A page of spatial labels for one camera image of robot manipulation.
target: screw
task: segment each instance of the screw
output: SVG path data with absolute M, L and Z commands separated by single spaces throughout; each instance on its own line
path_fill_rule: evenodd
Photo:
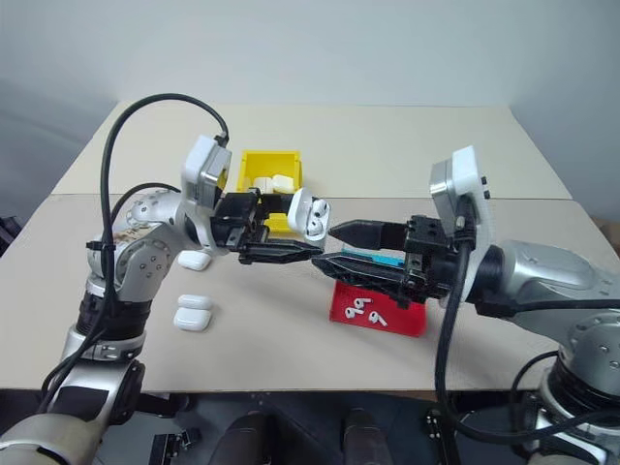
M 454 227 L 458 230 L 462 230 L 463 228 L 465 228 L 465 217 L 457 216 L 456 221 L 454 222 Z

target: metal bracket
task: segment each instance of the metal bracket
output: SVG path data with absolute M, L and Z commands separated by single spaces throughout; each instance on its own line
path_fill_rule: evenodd
M 441 465 L 460 465 L 461 459 L 454 439 L 454 428 L 449 425 L 442 413 L 436 408 L 431 408 L 426 412 L 424 418 L 428 437 L 435 443 L 437 449 L 438 463 Z
M 202 439 L 198 428 L 189 428 L 178 434 L 157 434 L 153 437 L 148 465 L 169 465 L 182 450 L 193 447 Z

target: red block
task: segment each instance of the red block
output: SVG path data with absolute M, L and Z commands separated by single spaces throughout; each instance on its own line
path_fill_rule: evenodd
M 363 308 L 357 309 L 355 306 L 357 298 L 371 298 L 372 301 L 364 302 Z M 348 313 L 349 316 L 353 316 L 352 318 L 347 318 L 347 308 L 351 308 Z M 383 325 L 381 321 L 372 323 L 369 320 L 372 312 L 377 312 L 386 325 Z M 406 309 L 399 308 L 396 302 L 387 295 L 336 281 L 329 319 L 347 325 L 371 327 L 417 337 L 424 334 L 426 330 L 426 307 L 419 303 L 412 303 Z

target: airpods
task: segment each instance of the airpods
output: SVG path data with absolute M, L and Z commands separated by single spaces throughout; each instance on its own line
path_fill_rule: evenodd
M 185 331 L 202 331 L 211 320 L 213 302 L 206 295 L 184 294 L 178 298 L 174 325 Z
M 347 307 L 345 310 L 345 317 L 349 320 L 355 318 L 357 315 L 363 315 L 364 311 L 359 308 Z
M 312 209 L 310 210 L 310 216 L 313 218 L 321 218 L 327 213 L 327 202 L 323 199 L 318 199 L 312 202 Z
M 321 235 L 323 234 L 323 231 L 325 230 L 325 227 L 323 226 L 323 223 L 315 217 L 310 217 L 308 219 L 308 224 L 306 225 L 306 233 L 310 236 L 314 236 L 314 235 Z
M 371 302 L 372 302 L 372 298 L 358 297 L 353 301 L 353 305 L 355 308 L 364 308 L 364 305 L 366 303 L 371 303 Z
M 388 323 L 382 318 L 381 315 L 379 315 L 379 312 L 370 312 L 370 315 L 368 315 L 368 321 L 370 323 L 381 323 L 382 326 L 387 326 Z

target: floor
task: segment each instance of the floor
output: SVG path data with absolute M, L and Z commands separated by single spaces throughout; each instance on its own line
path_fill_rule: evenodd
M 30 391 L 0 391 L 0 432 L 36 407 Z M 109 429 L 96 464 L 148 464 L 153 436 L 176 433 L 189 427 L 201 430 L 202 440 L 183 451 L 171 465 L 207 464 L 218 439 L 238 417 L 263 411 L 277 418 L 280 454 L 287 465 L 341 465 L 341 419 L 354 407 L 371 413 L 387 436 L 394 465 L 434 465 L 435 445 L 425 430 L 424 414 L 430 403 L 378 393 L 262 392 L 220 393 L 195 396 L 193 407 L 175 419 L 136 413 L 122 426 Z M 497 430 L 507 424 L 503 408 L 468 417 L 468 422 Z M 484 445 L 457 437 L 463 464 L 523 464 L 509 448 Z

